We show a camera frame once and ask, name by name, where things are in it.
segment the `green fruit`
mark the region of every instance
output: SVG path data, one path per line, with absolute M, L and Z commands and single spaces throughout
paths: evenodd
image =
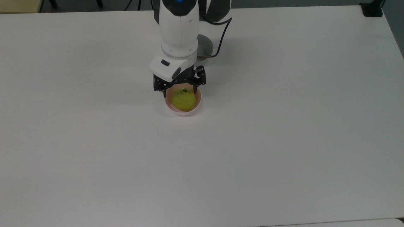
M 189 111 L 195 106 L 196 98 L 191 90 L 187 88 L 179 88 L 173 93 L 171 102 L 177 109 Z

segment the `chair leg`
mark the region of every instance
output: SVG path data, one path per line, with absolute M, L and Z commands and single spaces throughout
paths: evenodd
M 102 0 L 97 0 L 98 7 L 102 8 L 104 4 L 102 3 Z
M 57 8 L 57 3 L 55 0 L 49 0 L 50 4 L 52 5 L 53 8 Z

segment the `table surface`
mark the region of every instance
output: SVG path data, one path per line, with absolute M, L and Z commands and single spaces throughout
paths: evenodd
M 42 0 L 0 0 L 0 13 L 38 13 Z
M 404 216 L 404 60 L 360 6 L 234 9 L 203 103 L 152 89 L 151 11 L 0 15 L 2 226 Z M 217 43 L 223 26 L 201 23 Z

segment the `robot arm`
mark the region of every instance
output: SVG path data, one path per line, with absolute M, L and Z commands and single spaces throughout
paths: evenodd
M 155 91 L 174 84 L 196 87 L 206 83 L 203 66 L 194 69 L 197 59 L 199 21 L 222 19 L 230 10 L 231 0 L 152 0 L 154 16 L 160 25 L 161 50 L 150 63 Z

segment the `bowl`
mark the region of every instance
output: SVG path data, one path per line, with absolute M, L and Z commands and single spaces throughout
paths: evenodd
M 177 109 L 177 108 L 173 105 L 173 103 L 171 102 L 171 98 L 172 98 L 172 96 L 173 96 L 173 93 L 175 92 L 175 90 L 177 90 L 177 89 L 179 89 L 179 88 L 187 88 L 187 89 L 189 89 L 189 90 L 191 90 L 191 91 L 194 90 L 193 86 L 190 85 L 190 84 L 188 84 L 188 83 L 175 84 L 175 85 L 173 85 L 172 87 L 170 87 L 169 89 L 166 90 L 166 98 L 165 98 L 165 101 L 166 101 L 167 107 L 171 110 L 171 112 L 175 113 L 176 115 L 179 115 L 179 116 L 188 116 L 188 115 L 191 115 L 191 114 L 193 114 L 193 113 L 197 110 L 197 108 L 198 108 L 199 105 L 200 105 L 201 98 L 202 98 L 201 91 L 199 90 L 199 88 L 196 88 L 196 94 L 194 94 L 194 95 L 195 95 L 195 98 L 196 98 L 196 102 L 195 102 L 194 107 L 193 107 L 191 110 L 189 110 L 189 111 L 183 111 L 183 110 Z

